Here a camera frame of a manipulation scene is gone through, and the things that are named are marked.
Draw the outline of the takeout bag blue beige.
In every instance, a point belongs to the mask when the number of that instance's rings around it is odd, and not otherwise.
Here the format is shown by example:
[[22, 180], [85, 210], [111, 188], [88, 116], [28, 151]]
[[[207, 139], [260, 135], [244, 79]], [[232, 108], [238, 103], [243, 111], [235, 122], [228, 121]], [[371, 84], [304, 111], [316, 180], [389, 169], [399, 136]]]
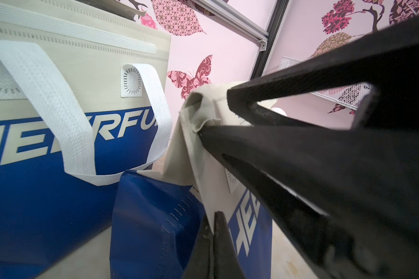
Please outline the takeout bag blue beige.
[[138, 1], [0, 1], [0, 279], [111, 224], [118, 182], [163, 156], [171, 37]]
[[203, 147], [211, 125], [244, 126], [228, 107], [235, 83], [193, 90], [182, 106], [160, 171], [122, 174], [112, 217], [113, 279], [182, 279], [201, 222], [223, 212], [244, 279], [268, 279], [272, 218], [255, 195]]

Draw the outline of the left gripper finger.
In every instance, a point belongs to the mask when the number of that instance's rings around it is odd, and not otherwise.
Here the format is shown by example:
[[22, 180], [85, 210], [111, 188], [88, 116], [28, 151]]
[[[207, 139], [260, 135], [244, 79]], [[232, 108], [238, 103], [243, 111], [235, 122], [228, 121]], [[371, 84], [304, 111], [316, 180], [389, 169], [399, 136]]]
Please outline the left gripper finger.
[[244, 279], [223, 212], [215, 212], [214, 229], [207, 216], [199, 232], [183, 279]]

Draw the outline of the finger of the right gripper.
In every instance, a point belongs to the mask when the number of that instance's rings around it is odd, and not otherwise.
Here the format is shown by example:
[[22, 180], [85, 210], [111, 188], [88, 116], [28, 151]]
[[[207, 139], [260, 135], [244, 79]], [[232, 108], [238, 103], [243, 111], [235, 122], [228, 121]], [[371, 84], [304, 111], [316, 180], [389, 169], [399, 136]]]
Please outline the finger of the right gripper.
[[419, 127], [419, 15], [295, 66], [231, 88], [229, 109], [254, 125], [293, 122], [259, 107], [267, 99], [369, 83], [359, 127]]
[[419, 130], [213, 126], [204, 148], [321, 279], [419, 279]]

